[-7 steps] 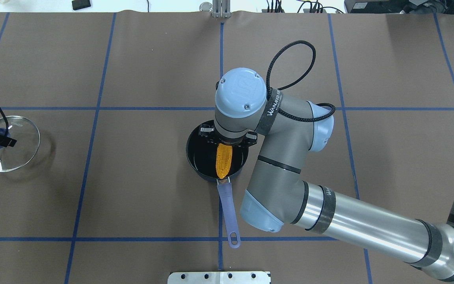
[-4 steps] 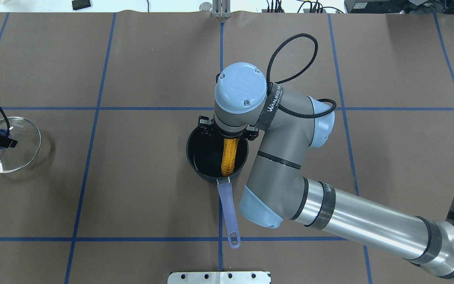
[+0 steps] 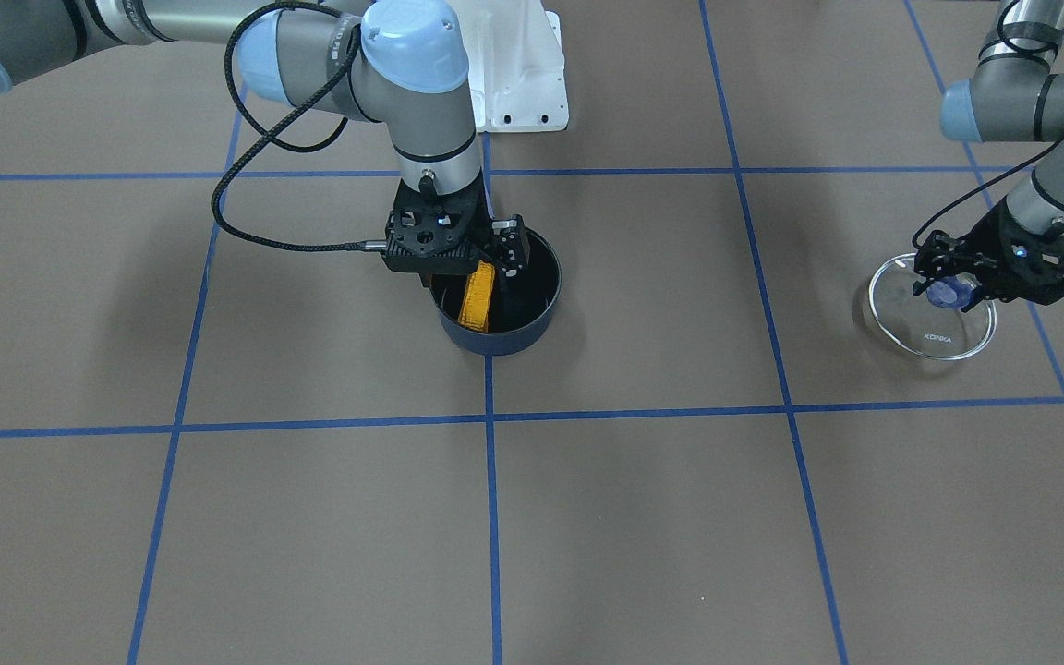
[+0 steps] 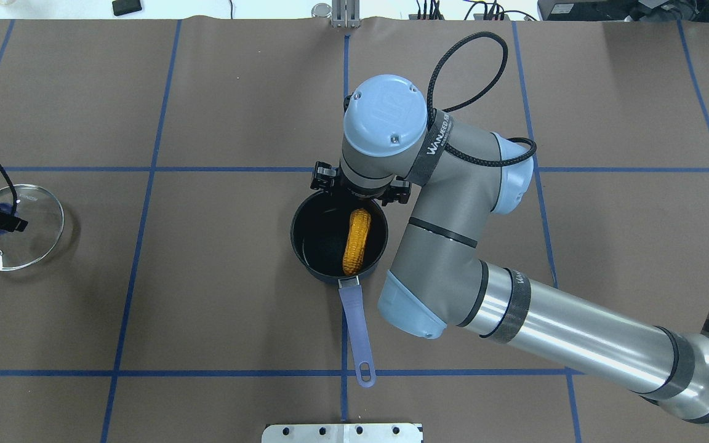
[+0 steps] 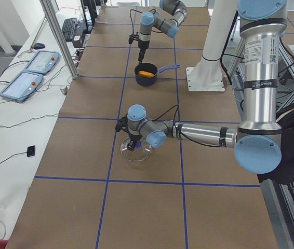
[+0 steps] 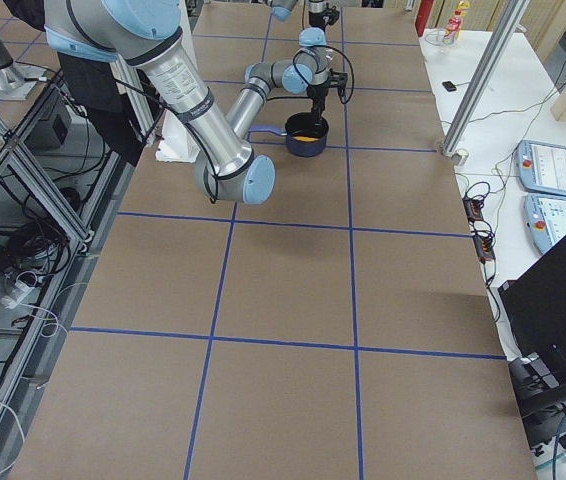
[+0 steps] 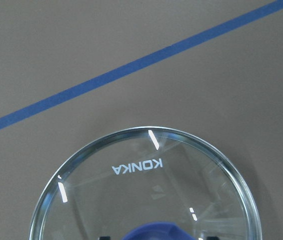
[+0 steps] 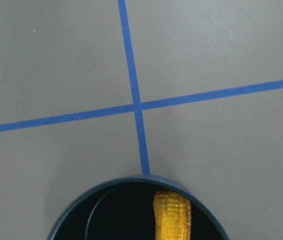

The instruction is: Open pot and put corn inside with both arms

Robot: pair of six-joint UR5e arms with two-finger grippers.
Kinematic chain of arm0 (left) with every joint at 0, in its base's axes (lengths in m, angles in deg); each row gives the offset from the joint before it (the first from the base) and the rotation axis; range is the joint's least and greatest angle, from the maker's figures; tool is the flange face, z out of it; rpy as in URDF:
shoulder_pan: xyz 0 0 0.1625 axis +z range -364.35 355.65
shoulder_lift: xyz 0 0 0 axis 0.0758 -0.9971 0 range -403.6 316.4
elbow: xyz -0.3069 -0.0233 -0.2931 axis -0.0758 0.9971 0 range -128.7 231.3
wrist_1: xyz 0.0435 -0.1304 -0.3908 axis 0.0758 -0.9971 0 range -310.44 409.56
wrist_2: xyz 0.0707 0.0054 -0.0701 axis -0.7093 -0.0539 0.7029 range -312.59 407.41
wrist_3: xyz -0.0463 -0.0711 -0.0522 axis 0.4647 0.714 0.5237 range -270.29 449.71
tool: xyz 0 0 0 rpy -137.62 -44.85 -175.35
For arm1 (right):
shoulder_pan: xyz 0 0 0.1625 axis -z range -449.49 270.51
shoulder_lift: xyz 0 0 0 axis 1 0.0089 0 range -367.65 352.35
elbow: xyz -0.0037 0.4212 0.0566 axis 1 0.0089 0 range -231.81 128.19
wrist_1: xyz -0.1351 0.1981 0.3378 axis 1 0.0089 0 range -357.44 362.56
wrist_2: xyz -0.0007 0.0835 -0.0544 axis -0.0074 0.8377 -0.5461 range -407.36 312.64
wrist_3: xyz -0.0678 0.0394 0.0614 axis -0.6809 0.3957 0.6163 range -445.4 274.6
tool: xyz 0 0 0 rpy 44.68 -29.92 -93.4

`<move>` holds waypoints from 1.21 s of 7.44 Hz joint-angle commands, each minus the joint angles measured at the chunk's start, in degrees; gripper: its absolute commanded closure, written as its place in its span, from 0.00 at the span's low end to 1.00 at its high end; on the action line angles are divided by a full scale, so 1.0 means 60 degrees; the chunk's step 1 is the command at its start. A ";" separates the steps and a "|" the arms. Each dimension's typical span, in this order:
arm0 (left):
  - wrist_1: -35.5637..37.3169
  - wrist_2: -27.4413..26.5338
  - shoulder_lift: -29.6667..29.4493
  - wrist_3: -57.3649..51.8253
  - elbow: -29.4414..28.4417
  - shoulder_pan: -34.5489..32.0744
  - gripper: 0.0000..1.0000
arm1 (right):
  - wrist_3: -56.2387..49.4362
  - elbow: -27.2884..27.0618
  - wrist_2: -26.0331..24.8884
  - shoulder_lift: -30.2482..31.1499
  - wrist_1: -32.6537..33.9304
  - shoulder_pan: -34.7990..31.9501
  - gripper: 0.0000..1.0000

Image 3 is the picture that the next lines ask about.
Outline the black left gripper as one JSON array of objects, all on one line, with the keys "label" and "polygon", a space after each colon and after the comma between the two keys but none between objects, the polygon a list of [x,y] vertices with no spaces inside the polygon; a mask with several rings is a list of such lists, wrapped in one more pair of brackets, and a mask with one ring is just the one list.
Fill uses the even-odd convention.
[{"label": "black left gripper", "polygon": [[1064,276],[1064,216],[1044,215],[1040,232],[1026,230],[1001,201],[966,236],[978,278]]}]

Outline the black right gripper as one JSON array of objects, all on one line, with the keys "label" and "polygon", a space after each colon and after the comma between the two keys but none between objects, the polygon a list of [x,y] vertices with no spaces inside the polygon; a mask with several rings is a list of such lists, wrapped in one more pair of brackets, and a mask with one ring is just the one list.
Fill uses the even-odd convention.
[{"label": "black right gripper", "polygon": [[393,203],[393,231],[414,242],[419,231],[449,231],[480,242],[491,235],[491,262],[505,276],[518,275],[529,265],[531,249],[523,215],[493,220],[482,177],[476,177],[464,189],[444,195],[426,195],[402,181]]}]

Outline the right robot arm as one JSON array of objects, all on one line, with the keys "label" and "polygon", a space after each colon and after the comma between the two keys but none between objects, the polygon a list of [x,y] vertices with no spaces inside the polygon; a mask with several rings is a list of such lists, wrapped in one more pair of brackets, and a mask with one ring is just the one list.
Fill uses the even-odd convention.
[{"label": "right robot arm", "polygon": [[[527,269],[523,219],[491,215],[454,9],[443,1],[0,1],[0,94],[116,46],[211,41],[225,85],[257,142],[212,192],[229,235],[283,251],[381,254],[392,271],[468,276]],[[401,181],[379,242],[297,244],[225,220],[221,200],[309,110],[387,127]]]}]

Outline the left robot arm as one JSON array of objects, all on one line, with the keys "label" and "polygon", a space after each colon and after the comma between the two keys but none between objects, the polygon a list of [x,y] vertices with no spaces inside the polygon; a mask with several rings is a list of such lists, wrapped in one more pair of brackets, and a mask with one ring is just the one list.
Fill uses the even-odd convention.
[{"label": "left robot arm", "polygon": [[1064,1],[1001,1],[969,79],[943,93],[947,139],[1046,143],[1032,172],[955,240],[934,233],[929,269],[968,272],[1005,289],[1064,278]]}]

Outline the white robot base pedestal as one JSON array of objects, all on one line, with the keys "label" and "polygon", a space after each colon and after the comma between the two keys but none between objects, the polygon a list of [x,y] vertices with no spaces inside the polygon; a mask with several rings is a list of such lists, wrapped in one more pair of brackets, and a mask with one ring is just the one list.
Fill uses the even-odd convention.
[{"label": "white robot base pedestal", "polygon": [[569,126],[561,19],[541,1],[452,1],[478,132]]}]

